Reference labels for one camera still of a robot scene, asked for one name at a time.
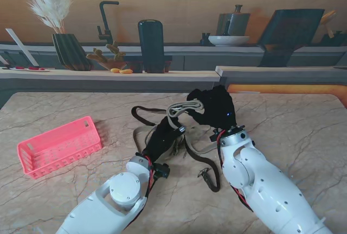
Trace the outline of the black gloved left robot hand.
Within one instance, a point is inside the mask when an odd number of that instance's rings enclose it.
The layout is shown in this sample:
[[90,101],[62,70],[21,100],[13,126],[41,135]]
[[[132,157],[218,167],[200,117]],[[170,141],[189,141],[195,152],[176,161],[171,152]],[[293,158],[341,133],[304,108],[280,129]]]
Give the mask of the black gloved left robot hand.
[[169,124],[168,117],[165,116],[157,125],[146,148],[143,150],[143,155],[147,156],[152,163],[156,162],[162,154],[168,151],[174,141],[184,133],[184,130],[180,130],[182,125],[177,117],[172,118],[171,121],[177,128],[174,129]]

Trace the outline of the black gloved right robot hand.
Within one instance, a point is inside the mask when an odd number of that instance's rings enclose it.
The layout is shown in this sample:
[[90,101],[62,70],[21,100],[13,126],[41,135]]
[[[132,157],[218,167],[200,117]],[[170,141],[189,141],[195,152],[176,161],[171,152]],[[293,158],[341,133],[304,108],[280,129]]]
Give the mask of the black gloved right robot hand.
[[195,99],[203,104],[204,113],[189,109],[188,114],[198,124],[222,130],[237,126],[232,97],[223,85],[215,86],[211,90],[195,89],[188,94],[187,101]]

